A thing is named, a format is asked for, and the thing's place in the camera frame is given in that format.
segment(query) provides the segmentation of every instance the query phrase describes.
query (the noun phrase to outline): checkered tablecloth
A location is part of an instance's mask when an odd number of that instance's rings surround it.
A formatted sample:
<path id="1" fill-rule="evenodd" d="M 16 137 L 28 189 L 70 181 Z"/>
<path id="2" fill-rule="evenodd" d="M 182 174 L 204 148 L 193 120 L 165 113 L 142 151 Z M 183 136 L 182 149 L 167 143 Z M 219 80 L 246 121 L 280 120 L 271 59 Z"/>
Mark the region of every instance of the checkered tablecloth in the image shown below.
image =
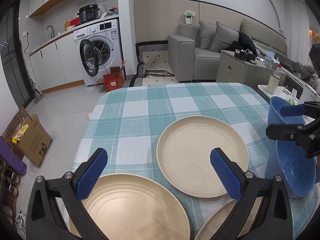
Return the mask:
<path id="1" fill-rule="evenodd" d="M 163 176 L 156 146 L 164 129 L 186 116 L 204 115 L 230 124 L 249 152 L 249 171 L 264 177 L 274 141 L 266 137 L 269 105 L 250 87 L 237 83 L 187 83 L 117 89 L 103 95 L 92 112 L 73 164 L 73 171 L 98 147 L 108 152 L 102 175 L 131 173 L 170 190 L 189 218 L 191 239 L 231 199 L 199 199 L 174 188 Z M 294 239 L 314 213 L 316 185 L 305 198 L 291 199 Z"/>

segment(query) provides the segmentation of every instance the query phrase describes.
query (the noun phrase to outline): yellow bottle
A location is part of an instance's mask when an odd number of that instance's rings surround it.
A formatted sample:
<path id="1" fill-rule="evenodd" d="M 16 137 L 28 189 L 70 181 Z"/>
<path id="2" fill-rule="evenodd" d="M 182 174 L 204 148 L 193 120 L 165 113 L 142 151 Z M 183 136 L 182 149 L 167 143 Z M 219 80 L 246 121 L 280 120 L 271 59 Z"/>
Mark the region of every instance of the yellow bottle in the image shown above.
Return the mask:
<path id="1" fill-rule="evenodd" d="M 69 26 L 70 22 L 68 21 L 68 19 L 66 19 L 66 23 L 64 24 L 64 30 L 66 31 Z"/>

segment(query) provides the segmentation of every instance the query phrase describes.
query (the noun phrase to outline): faucet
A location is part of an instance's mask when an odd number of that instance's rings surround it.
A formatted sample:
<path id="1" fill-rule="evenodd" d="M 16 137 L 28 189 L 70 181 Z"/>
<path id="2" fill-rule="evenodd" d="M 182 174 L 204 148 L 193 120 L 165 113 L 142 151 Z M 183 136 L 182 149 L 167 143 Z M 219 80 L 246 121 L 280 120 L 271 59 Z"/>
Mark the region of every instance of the faucet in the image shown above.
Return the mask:
<path id="1" fill-rule="evenodd" d="M 49 25 L 48 27 L 47 27 L 47 30 L 49 29 L 49 27 L 51 27 L 52 28 L 52 35 L 50 34 L 50 36 L 51 36 L 51 38 L 53 38 L 55 35 L 54 35 L 54 30 L 53 30 L 53 27 L 52 27 L 52 25 Z"/>

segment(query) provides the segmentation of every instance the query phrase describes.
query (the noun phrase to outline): display screen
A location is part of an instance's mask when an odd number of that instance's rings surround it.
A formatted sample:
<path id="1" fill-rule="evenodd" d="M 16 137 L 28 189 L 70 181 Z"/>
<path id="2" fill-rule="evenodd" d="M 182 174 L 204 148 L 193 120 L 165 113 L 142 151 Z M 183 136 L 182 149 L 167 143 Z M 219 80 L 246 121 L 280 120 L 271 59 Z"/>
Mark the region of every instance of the display screen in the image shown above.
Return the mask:
<path id="1" fill-rule="evenodd" d="M 103 26 L 103 24 L 100 24 L 100 30 L 110 29 L 111 27 L 112 27 L 111 22 L 110 23 L 105 23 L 104 26 Z"/>

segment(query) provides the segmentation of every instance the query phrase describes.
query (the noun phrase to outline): plate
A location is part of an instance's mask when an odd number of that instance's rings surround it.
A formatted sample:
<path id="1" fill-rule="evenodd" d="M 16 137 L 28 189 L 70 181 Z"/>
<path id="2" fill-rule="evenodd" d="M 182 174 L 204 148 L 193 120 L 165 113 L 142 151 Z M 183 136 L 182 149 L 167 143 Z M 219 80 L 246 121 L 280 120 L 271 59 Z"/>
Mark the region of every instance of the plate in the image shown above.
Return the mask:
<path id="1" fill-rule="evenodd" d="M 241 232 L 238 237 L 245 235 L 249 232 L 250 227 L 257 215 L 258 209 L 260 207 L 262 197 L 256 198 L 250 215 L 244 224 Z M 233 200 L 218 210 L 208 221 L 204 224 L 204 226 L 200 229 L 199 233 L 196 236 L 195 240 L 210 240 L 211 237 L 218 231 L 223 222 L 226 220 L 228 215 L 231 213 L 233 207 L 236 205 L 237 201 Z"/>
<path id="2" fill-rule="evenodd" d="M 190 239 L 189 220 L 180 202 L 141 176 L 102 176 L 82 204 L 109 239 Z M 70 218 L 69 228 L 80 236 Z"/>
<path id="3" fill-rule="evenodd" d="M 240 135 L 225 122 L 207 116 L 170 124 L 157 144 L 158 164 L 178 190 L 199 198 L 218 197 L 227 192 L 210 163 L 210 153 L 217 147 L 247 171 L 248 150 Z"/>

